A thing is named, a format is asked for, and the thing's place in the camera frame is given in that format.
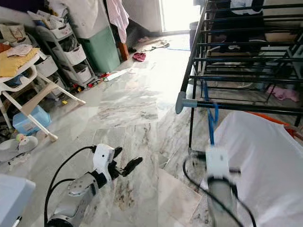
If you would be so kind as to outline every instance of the yellow cloth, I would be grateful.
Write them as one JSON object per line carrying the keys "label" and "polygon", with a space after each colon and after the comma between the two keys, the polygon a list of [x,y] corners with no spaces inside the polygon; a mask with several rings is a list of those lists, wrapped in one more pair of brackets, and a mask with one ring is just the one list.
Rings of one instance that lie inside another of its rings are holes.
{"label": "yellow cloth", "polygon": [[27,56],[7,57],[6,51],[0,53],[0,77],[15,76],[19,67],[31,60],[40,48],[33,48]]}

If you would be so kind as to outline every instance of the white high chair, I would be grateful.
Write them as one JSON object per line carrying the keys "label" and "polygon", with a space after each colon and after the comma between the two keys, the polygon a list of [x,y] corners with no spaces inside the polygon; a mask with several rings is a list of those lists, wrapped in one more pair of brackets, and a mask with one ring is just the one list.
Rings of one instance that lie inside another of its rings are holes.
{"label": "white high chair", "polygon": [[[63,88],[61,88],[60,86],[58,86],[57,84],[53,83],[51,80],[49,80],[48,78],[46,78],[45,76],[43,76],[41,73],[37,72],[36,67],[34,65],[34,63],[36,61],[38,61],[40,59],[40,55],[37,53],[31,60],[29,60],[26,64],[24,64],[23,66],[21,66],[17,73],[15,74],[15,77],[19,74],[21,74],[22,72],[24,72],[27,69],[31,69],[31,75],[27,78],[27,77],[21,77],[20,81],[21,81],[21,85],[17,86],[17,87],[9,87],[6,84],[4,84],[4,82],[9,81],[10,79],[12,79],[13,77],[1,77],[0,78],[0,95],[3,94],[15,107],[17,107],[28,119],[30,119],[37,127],[39,127],[49,138],[52,142],[56,141],[58,139],[58,137],[54,134],[52,134],[47,128],[45,128],[42,124],[40,124],[32,115],[31,112],[33,111],[33,109],[38,105],[38,103],[47,95],[49,94],[52,90],[54,89],[59,89],[60,91],[62,91],[64,94],[66,94],[67,96],[69,96],[70,98],[76,100],[78,102],[78,104],[80,105],[84,105],[86,102],[78,99],[77,97],[73,96],[72,94],[70,94],[69,92],[67,92],[66,90],[64,90]],[[44,80],[47,83],[47,86],[41,90],[35,97],[33,97],[31,100],[29,100],[26,104],[24,104],[23,106],[20,105],[12,96],[10,96],[6,91],[12,91],[12,92],[17,92],[20,91],[21,89],[23,89],[25,86],[27,86],[28,84],[30,84],[36,77],[41,78],[42,80]],[[3,102],[0,99],[0,110],[4,116],[5,122],[8,126],[8,128],[11,130],[12,125],[9,122],[9,118],[7,116],[6,110],[4,108]]]}

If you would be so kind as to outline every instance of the green storage bin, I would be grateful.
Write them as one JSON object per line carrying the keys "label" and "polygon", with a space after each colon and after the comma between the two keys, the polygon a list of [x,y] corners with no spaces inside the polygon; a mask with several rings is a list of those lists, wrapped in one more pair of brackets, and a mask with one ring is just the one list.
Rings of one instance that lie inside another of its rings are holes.
{"label": "green storage bin", "polygon": [[110,27],[89,39],[79,38],[95,72],[111,72],[120,65],[116,44]]}

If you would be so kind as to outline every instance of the doorway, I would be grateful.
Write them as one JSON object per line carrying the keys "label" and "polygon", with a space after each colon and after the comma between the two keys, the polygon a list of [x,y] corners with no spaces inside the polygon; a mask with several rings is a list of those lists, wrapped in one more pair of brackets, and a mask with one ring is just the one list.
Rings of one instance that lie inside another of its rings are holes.
{"label": "doorway", "polygon": [[194,6],[192,0],[160,0],[160,4],[163,32],[187,31],[200,18],[200,6]]}

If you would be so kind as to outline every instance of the blue plastic basket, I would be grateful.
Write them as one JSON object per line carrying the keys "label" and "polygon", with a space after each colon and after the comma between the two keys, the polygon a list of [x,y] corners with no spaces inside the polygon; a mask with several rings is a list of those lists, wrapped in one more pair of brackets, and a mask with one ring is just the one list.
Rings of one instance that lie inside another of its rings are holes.
{"label": "blue plastic basket", "polygon": [[[50,115],[45,112],[44,109],[42,109],[39,105],[33,109],[31,112],[31,115],[39,121],[40,124],[42,124],[44,127],[47,127],[50,125],[51,117]],[[23,113],[18,113],[14,115],[13,117],[13,126],[16,130],[18,130],[19,133],[22,133],[24,135],[31,135],[36,131],[39,131],[40,129],[32,123]]]}

